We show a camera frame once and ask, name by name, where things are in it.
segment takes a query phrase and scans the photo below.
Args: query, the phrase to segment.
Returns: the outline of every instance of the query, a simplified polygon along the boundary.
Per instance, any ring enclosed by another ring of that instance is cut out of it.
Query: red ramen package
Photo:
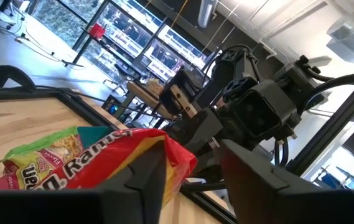
[[[159,141],[164,142],[167,159],[163,196],[165,204],[179,191],[182,181],[193,171],[196,158],[158,129],[118,130],[108,134],[76,158],[55,169],[36,189],[94,188]]]
[[[53,133],[8,152],[1,161],[4,177],[0,189],[33,189],[54,169],[82,152],[77,127]]]

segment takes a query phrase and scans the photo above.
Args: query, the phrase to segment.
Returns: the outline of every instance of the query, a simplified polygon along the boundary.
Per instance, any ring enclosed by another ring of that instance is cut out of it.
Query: cable
[[[236,6],[231,10],[231,12],[228,14],[228,16],[225,17],[224,21],[219,25],[218,29],[215,31],[215,33],[213,34],[212,38],[208,41],[208,43],[206,44],[206,46],[204,46],[203,50],[201,51],[201,53],[203,53],[205,51],[205,49],[207,49],[207,47],[213,42],[213,39],[215,38],[215,36],[218,34],[218,32],[220,31],[221,27],[225,24],[225,22],[232,16],[232,14],[235,12],[235,10],[240,6],[241,1],[238,1],[236,3]]]
[[[242,47],[242,48],[244,48],[244,49],[249,50],[249,52],[250,52],[251,54],[253,54],[253,50],[251,50],[251,48],[250,48],[249,46],[247,46],[247,45],[245,45],[245,44],[236,44],[236,45],[232,45],[231,47],[227,47],[226,49],[222,50],[221,55],[222,55],[223,53],[225,53],[227,50],[231,50],[232,48],[235,48],[235,47]]]
[[[314,78],[316,80],[319,80],[319,81],[322,81],[322,82],[327,82],[327,81],[330,81],[330,80],[333,80],[334,78],[331,78],[331,77],[325,77],[323,75],[319,75],[318,73],[312,71],[312,69],[308,68],[308,73],[309,73],[309,76],[311,78]]]
[[[56,60],[56,59],[50,58],[50,57],[48,57],[48,56],[46,56],[46,55],[44,55],[44,54],[42,54],[42,53],[36,51],[36,50],[33,49],[31,46],[29,46],[29,45],[23,43],[23,41],[21,41],[20,38],[18,38],[18,37],[15,38],[15,41],[18,42],[18,43],[20,43],[20,44],[22,44],[23,46],[25,46],[25,47],[31,49],[31,50],[34,51],[35,53],[37,53],[37,54],[39,54],[39,55],[41,55],[41,56],[43,56],[43,57],[49,59],[49,60],[52,60],[52,61],[54,61],[54,62],[60,62],[60,60]]]
[[[216,59],[217,59],[217,57],[213,58],[213,60],[208,64],[208,67],[206,68],[206,72],[204,73],[204,76],[203,76],[202,86],[204,86],[204,83],[206,82],[207,73],[210,70],[210,67],[212,66],[212,63],[214,63],[214,61]]]
[[[260,83],[261,82],[261,78],[259,77],[259,71],[258,71],[256,63],[254,62],[254,58],[249,55],[249,60],[250,60],[251,66],[252,66],[253,71],[254,71],[254,76],[257,79],[257,83]]]
[[[311,78],[314,78],[316,80],[322,81],[322,82],[328,82],[330,80],[333,80],[334,78],[331,77],[325,77],[323,75],[319,75],[318,73],[314,72],[312,69],[308,68],[309,76]]]
[[[18,17],[17,17],[17,25],[19,25],[19,19],[20,19],[20,16],[19,16],[19,14],[18,14]],[[7,29],[7,28],[3,28],[3,27],[0,27],[0,33],[2,33],[2,34],[7,34],[8,33],[8,35],[9,34],[11,34],[11,35],[15,35],[17,32],[19,32],[20,30],[22,29],[22,23],[21,23],[21,25],[19,26],[19,28],[18,28],[18,30],[17,31],[15,31],[15,32],[11,32],[9,29]]]
[[[325,90],[328,90],[330,88],[334,88],[336,86],[341,86],[341,85],[354,85],[354,74],[352,75],[345,75],[339,78],[334,78],[333,80],[327,81],[323,84],[320,84],[317,86],[303,101],[303,103],[300,105],[300,107],[297,110],[297,113],[299,115],[302,115],[305,109],[307,108],[308,104],[312,99],[314,99],[317,95],[322,93]]]
[[[44,47],[43,45],[41,45],[38,41],[36,41],[36,39],[29,33],[29,31],[27,30],[27,23],[26,23],[26,26],[25,26],[25,31],[26,31],[26,34],[29,35],[29,37],[34,40],[34,42],[36,42],[38,45],[40,45],[42,48],[48,50],[46,47]]]
[[[281,161],[281,167],[285,167],[287,162],[289,161],[289,142],[287,139],[283,139],[283,145],[282,145],[282,161]]]
[[[274,145],[274,157],[275,157],[275,166],[280,165],[280,152],[279,152],[279,144],[277,143],[275,139],[275,145]]]
[[[156,115],[153,115],[153,114],[144,113],[144,112],[141,112],[139,110],[136,110],[136,109],[133,109],[133,108],[129,108],[128,106],[124,106],[124,105],[121,105],[121,104],[118,104],[118,103],[114,103],[112,101],[102,100],[100,98],[97,98],[97,97],[94,97],[94,96],[90,96],[90,95],[87,95],[87,94],[84,94],[84,93],[78,93],[78,92],[74,92],[74,91],[71,91],[71,90],[65,90],[65,89],[62,89],[62,88],[52,87],[52,86],[45,86],[45,85],[37,85],[36,87],[37,88],[43,88],[43,89],[56,90],[56,91],[59,91],[61,93],[65,93],[65,94],[67,94],[69,96],[76,96],[76,95],[85,96],[87,98],[91,98],[93,100],[98,100],[100,102],[111,103],[112,105],[119,106],[119,107],[122,107],[122,108],[126,108],[126,109],[129,109],[131,111],[135,111],[135,112],[141,113],[143,115],[152,116],[154,118],[162,118],[162,119],[164,119],[161,116],[156,116]]]

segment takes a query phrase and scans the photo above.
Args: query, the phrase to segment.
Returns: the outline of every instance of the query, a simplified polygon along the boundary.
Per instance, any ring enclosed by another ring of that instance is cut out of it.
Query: black cable
[[[202,81],[202,86],[204,86],[204,83],[206,82],[206,77],[207,77],[207,73],[210,70],[210,67],[212,66],[212,63],[214,63],[214,61],[217,59],[217,57],[213,58],[213,60],[208,64],[207,68],[206,68],[206,72],[204,73],[204,77],[203,77],[203,81]]]
[[[309,72],[309,76],[311,78],[314,78],[314,79],[322,81],[322,82],[327,82],[327,81],[330,81],[330,80],[334,79],[334,78],[331,78],[331,77],[325,77],[323,75],[319,75],[318,73],[312,71],[312,69],[310,69],[310,68],[308,68],[307,71]]]
[[[282,152],[283,155],[280,165],[281,167],[285,167],[287,162],[289,161],[289,142],[287,141],[287,139],[283,139]]]
[[[327,81],[325,83],[320,84],[317,86],[303,101],[303,103],[300,105],[300,107],[297,110],[297,113],[299,115],[302,115],[303,112],[305,111],[306,107],[310,103],[312,99],[314,99],[317,95],[322,93],[325,90],[328,90],[330,88],[334,88],[336,86],[341,86],[341,85],[354,85],[354,74],[352,75],[345,75],[339,78],[334,78],[333,80]]]
[[[280,151],[279,151],[279,144],[277,143],[275,139],[275,145],[274,145],[274,157],[275,157],[275,166],[280,165]]]
[[[227,50],[230,50],[230,49],[235,48],[235,47],[242,47],[242,48],[245,48],[245,49],[249,50],[249,52],[250,52],[251,54],[253,54],[253,50],[251,50],[251,48],[250,48],[249,46],[245,45],[245,44],[236,44],[236,45],[232,45],[231,47],[227,47],[226,49],[222,50],[222,53],[221,53],[221,54],[223,54],[223,53],[225,53]]]
[[[251,66],[252,66],[253,71],[254,71],[254,76],[256,77],[257,82],[260,83],[261,82],[261,78],[259,77],[259,71],[258,71],[257,65],[256,65],[256,63],[254,61],[254,58],[249,56],[249,60],[250,60]]]
[[[322,81],[322,82],[328,82],[328,81],[334,79],[334,78],[331,78],[331,77],[325,77],[323,75],[319,75],[318,73],[312,71],[312,69],[308,69],[308,72],[309,72],[309,76],[311,78],[314,78],[314,79]]]
[[[141,114],[143,114],[143,115],[151,116],[151,117],[154,117],[154,118],[162,118],[162,119],[165,119],[165,118],[163,118],[163,117],[161,117],[161,116],[156,116],[156,115],[153,115],[153,114],[144,113],[144,112],[141,112],[141,111],[139,111],[139,110],[130,108],[130,107],[128,107],[128,106],[124,106],[124,105],[121,105],[121,104],[118,104],[118,103],[114,103],[114,102],[112,102],[112,101],[102,100],[102,99],[100,99],[100,98],[97,98],[97,97],[94,97],[94,96],[90,96],[90,95],[87,95],[87,94],[84,94],[84,93],[74,92],[74,91],[71,91],[71,90],[63,89],[63,88],[52,87],[52,86],[45,86],[45,85],[37,85],[36,87],[37,87],[37,88],[50,89],[50,90],[56,90],[56,91],[59,91],[59,92],[61,92],[61,93],[64,93],[64,94],[67,94],[67,95],[70,95],[70,96],[76,96],[76,95],[85,96],[85,97],[87,97],[87,98],[91,98],[91,99],[93,99],[93,100],[98,100],[98,101],[100,101],[100,102],[111,103],[112,105],[119,106],[119,107],[122,107],[122,108],[126,108],[126,109],[129,109],[129,110],[131,110],[131,111],[135,111],[135,112],[141,113]]]

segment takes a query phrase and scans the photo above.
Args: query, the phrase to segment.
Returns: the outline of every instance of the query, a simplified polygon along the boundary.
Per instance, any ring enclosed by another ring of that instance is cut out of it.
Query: wall
[[[147,4],[147,0],[137,0],[141,4]],[[148,9],[155,15],[162,13],[170,18],[175,17],[185,1],[179,0],[152,0]],[[218,13],[214,20],[210,21],[207,28],[203,29],[197,25],[197,16],[200,8],[199,0],[189,0],[180,14],[180,18],[176,20],[175,29],[180,29],[180,34],[189,42],[200,42],[202,46],[207,46],[209,50],[215,50],[216,47],[229,47],[235,44],[246,44],[249,47],[254,47],[257,42],[246,35],[239,29],[234,29],[235,25],[226,20],[225,17]],[[263,77],[271,77],[273,73],[283,67],[276,58],[266,57],[269,55],[267,50],[262,49],[256,52],[256,57],[259,60],[258,70]]]

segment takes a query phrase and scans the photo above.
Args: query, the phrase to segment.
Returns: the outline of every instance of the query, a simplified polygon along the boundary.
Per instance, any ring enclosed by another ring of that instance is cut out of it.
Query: window
[[[151,35],[137,25],[130,17],[109,4],[97,23],[106,27],[105,36],[132,57],[137,57],[148,44]]]
[[[91,20],[104,0],[61,0],[87,22]]]
[[[86,2],[80,4],[80,7],[85,6],[87,11],[92,10],[90,4]],[[56,0],[39,1],[32,16],[59,36],[69,46],[73,46],[82,33],[80,28],[85,27],[85,23],[81,19],[76,17],[76,15],[71,13]]]
[[[152,42],[151,46],[145,52],[145,55],[152,60],[148,69],[160,75],[165,80],[173,77],[181,66],[189,70],[192,69],[190,65],[176,56],[176,54],[158,40]]]
[[[134,0],[114,0],[118,6],[124,9],[128,14],[155,33],[161,26],[162,21],[145,9]]]
[[[199,69],[202,69],[205,66],[206,56],[169,26],[166,25],[163,27],[159,33],[159,38],[175,49],[179,54],[184,56],[188,61],[192,62],[192,64],[196,65]]]
[[[354,189],[354,156],[343,147],[339,147],[312,179],[323,179],[331,175],[333,179],[348,189]]]

